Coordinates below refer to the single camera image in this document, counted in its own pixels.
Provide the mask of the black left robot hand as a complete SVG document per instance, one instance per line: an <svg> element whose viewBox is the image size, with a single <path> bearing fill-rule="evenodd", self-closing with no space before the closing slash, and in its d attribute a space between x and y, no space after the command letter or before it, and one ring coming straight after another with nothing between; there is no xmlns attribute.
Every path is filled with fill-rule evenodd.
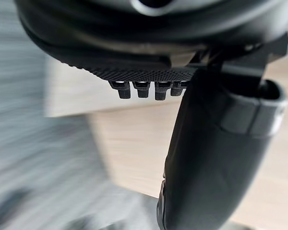
<svg viewBox="0 0 288 230"><path fill-rule="evenodd" d="M163 230L216 230L251 184L287 97L263 79L288 52L288 0L17 0L44 52L122 99L182 96L157 204Z"/></svg>

